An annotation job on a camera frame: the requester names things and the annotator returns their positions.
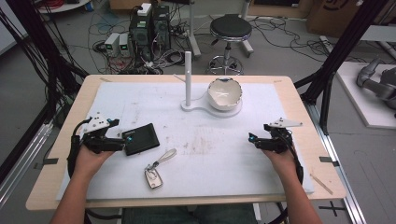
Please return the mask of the person's right hand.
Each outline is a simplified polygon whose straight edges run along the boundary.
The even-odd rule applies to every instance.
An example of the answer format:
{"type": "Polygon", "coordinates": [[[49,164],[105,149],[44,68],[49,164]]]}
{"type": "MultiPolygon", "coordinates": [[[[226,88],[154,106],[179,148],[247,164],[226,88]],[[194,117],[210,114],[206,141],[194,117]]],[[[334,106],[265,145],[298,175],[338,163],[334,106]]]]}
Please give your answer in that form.
{"type": "Polygon", "coordinates": [[[264,150],[263,154],[270,160],[281,181],[298,181],[294,157],[289,151],[277,154],[264,150]]]}

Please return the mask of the white platform board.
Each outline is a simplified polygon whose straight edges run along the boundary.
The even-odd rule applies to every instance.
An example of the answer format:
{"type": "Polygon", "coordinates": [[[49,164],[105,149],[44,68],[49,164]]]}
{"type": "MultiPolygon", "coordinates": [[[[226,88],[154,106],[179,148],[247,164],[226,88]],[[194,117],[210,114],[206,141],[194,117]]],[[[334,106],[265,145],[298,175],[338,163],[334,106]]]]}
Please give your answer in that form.
{"type": "Polygon", "coordinates": [[[359,71],[366,63],[344,62],[337,71],[337,77],[346,94],[357,109],[366,127],[396,130],[396,110],[356,84],[359,71]]]}

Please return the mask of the black tape strip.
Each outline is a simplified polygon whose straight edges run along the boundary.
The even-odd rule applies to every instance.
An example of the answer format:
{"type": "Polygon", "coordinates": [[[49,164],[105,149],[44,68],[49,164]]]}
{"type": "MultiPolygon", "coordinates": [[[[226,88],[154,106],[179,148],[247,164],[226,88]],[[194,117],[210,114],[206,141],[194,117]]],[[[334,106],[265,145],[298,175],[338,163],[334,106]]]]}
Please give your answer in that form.
{"type": "Polygon", "coordinates": [[[41,170],[45,165],[57,164],[59,158],[44,159],[42,162],[37,162],[34,169],[41,170]]]}
{"type": "Polygon", "coordinates": [[[340,166],[339,161],[334,161],[331,157],[319,157],[320,162],[331,163],[334,167],[340,166]]]}

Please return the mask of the person's left hand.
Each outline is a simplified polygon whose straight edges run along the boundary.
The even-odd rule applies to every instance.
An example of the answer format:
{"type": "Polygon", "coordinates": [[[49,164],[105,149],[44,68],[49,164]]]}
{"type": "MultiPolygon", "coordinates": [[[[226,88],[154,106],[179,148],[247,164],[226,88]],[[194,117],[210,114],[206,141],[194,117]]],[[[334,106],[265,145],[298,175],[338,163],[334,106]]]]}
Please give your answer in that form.
{"type": "Polygon", "coordinates": [[[113,155],[112,151],[104,151],[96,154],[87,147],[82,146],[76,160],[73,180],[90,181],[99,171],[105,161],[113,155]]]}

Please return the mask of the black tape cross mark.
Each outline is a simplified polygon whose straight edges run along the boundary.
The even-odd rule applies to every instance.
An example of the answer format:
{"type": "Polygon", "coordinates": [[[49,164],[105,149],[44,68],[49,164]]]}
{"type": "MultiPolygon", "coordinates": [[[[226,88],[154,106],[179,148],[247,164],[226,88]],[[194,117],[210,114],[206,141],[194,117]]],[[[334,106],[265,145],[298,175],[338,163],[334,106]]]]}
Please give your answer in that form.
{"type": "Polygon", "coordinates": [[[329,201],[329,203],[327,205],[320,205],[318,208],[320,210],[330,210],[330,211],[332,211],[332,213],[333,213],[333,215],[335,217],[338,217],[340,212],[345,212],[346,211],[345,207],[335,206],[333,201],[329,201]]]}

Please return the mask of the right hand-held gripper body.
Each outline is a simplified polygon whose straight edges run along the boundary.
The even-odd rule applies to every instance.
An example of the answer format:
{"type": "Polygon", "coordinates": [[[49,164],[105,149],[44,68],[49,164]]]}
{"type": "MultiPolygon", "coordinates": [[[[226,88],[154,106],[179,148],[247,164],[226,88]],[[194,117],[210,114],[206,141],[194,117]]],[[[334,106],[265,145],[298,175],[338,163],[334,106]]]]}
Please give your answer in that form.
{"type": "Polygon", "coordinates": [[[284,118],[279,118],[268,124],[274,127],[274,129],[268,132],[271,135],[270,139],[261,140],[262,146],[260,149],[273,151],[277,154],[285,152],[293,147],[290,127],[301,127],[303,125],[300,121],[284,118]]]}

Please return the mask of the white stand with post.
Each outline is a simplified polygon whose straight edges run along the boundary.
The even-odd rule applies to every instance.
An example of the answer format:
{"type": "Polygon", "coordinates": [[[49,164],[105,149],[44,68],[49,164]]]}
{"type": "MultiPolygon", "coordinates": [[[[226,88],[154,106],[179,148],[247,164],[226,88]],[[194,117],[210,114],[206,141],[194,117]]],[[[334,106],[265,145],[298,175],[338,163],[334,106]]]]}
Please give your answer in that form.
{"type": "Polygon", "coordinates": [[[192,54],[190,51],[186,51],[184,53],[184,70],[185,77],[181,79],[181,81],[185,84],[185,100],[180,103],[180,106],[183,111],[191,112],[194,110],[202,110],[207,112],[208,114],[220,118],[227,119],[236,116],[242,109],[243,101],[233,110],[231,111],[219,111],[212,107],[207,98],[207,88],[204,94],[198,99],[191,98],[191,83],[192,83],[192,74],[191,74],[191,61],[192,54]]]}

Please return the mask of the black round stool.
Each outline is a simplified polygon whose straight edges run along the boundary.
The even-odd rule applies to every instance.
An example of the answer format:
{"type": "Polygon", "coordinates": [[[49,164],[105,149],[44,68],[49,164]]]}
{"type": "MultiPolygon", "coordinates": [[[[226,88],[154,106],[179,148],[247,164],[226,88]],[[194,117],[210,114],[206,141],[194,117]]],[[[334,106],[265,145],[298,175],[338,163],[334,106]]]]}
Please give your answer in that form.
{"type": "Polygon", "coordinates": [[[242,63],[230,55],[231,44],[248,40],[251,33],[252,27],[249,22],[240,18],[237,14],[226,14],[214,19],[210,23],[210,34],[214,37],[211,45],[214,46],[219,41],[225,41],[226,47],[222,55],[217,55],[209,61],[206,71],[214,75],[243,75],[244,67],[242,63]]]}

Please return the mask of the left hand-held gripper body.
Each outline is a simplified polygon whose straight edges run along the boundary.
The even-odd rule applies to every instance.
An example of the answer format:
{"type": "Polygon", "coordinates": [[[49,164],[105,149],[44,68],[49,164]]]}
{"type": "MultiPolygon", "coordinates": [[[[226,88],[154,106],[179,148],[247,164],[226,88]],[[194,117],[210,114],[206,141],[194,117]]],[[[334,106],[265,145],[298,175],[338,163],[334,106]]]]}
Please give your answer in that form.
{"type": "Polygon", "coordinates": [[[110,129],[106,120],[101,113],[96,113],[82,129],[82,144],[96,154],[103,151],[122,151],[125,147],[122,139],[106,137],[106,132],[110,129]]]}

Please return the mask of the black wallet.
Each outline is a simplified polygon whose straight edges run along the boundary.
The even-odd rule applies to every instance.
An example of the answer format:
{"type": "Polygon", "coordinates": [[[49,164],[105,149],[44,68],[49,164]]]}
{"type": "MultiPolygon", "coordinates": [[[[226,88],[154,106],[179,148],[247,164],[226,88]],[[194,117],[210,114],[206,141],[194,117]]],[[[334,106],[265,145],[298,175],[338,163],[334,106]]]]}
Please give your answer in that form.
{"type": "Polygon", "coordinates": [[[131,145],[124,148],[125,154],[127,156],[138,154],[160,145],[152,123],[123,132],[121,136],[123,139],[127,136],[132,136],[134,139],[131,145]]]}

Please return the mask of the cardboard box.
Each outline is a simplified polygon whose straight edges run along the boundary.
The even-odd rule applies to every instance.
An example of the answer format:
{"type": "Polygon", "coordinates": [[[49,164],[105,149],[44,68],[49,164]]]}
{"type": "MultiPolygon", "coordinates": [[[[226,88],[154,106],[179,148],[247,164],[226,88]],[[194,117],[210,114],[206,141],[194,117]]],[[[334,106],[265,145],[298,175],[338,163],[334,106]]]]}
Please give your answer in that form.
{"type": "MultiPolygon", "coordinates": [[[[316,35],[340,37],[366,0],[313,0],[307,16],[306,30],[316,35]]],[[[362,40],[380,40],[379,25],[387,26],[396,20],[396,0],[386,0],[362,40]]]]}

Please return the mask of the white foam mat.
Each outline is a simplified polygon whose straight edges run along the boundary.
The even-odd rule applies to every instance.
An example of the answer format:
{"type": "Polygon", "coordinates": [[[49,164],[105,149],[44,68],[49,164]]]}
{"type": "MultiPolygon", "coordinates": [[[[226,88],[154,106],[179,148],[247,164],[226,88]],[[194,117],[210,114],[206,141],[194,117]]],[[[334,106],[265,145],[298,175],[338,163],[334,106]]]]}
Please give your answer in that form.
{"type": "Polygon", "coordinates": [[[205,111],[183,111],[185,87],[175,83],[100,85],[89,113],[119,119],[110,137],[152,123],[160,145],[137,155],[113,154],[94,176],[91,200],[160,199],[211,196],[276,195],[283,191],[265,155],[248,141],[248,134],[268,137],[263,124],[284,117],[272,84],[245,83],[242,109],[232,118],[205,111]],[[163,185],[151,189],[144,170],[167,150],[177,154],[156,170],[163,185]]]}

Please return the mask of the white metal stand leg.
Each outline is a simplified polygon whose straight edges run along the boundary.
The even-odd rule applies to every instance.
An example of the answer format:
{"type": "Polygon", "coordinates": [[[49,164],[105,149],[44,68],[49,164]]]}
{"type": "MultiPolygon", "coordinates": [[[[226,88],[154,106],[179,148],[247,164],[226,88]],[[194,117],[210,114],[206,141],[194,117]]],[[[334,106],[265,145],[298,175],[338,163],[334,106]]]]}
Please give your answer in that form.
{"type": "Polygon", "coordinates": [[[189,0],[189,30],[187,32],[192,54],[195,58],[200,58],[202,53],[199,49],[194,34],[194,4],[195,0],[189,0]]]}
{"type": "MultiPolygon", "coordinates": [[[[240,16],[244,20],[248,16],[248,8],[249,8],[249,5],[250,5],[250,2],[251,2],[251,0],[244,0],[244,3],[242,5],[240,16]]],[[[242,42],[242,46],[244,47],[244,50],[247,53],[247,57],[249,57],[254,52],[254,49],[251,47],[251,45],[249,44],[249,42],[247,40],[244,40],[242,42]]]]}

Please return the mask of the white bowl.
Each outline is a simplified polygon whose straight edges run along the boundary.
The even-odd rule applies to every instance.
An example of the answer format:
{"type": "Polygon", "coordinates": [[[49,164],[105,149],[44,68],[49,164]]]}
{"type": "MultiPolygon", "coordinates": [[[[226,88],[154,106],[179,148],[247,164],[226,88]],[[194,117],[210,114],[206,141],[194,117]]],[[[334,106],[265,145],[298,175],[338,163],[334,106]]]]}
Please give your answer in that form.
{"type": "Polygon", "coordinates": [[[242,101],[241,85],[230,77],[216,78],[206,92],[209,104],[219,111],[231,111],[242,101]]]}

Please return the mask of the white box on computer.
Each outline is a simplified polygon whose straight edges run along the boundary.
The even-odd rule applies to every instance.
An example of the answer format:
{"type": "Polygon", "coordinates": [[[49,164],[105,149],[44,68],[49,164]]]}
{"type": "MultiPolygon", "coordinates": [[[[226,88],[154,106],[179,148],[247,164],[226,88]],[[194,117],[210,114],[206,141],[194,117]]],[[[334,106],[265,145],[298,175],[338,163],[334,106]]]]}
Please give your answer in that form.
{"type": "Polygon", "coordinates": [[[150,3],[143,3],[141,7],[137,10],[138,16],[147,16],[151,10],[150,3]]]}

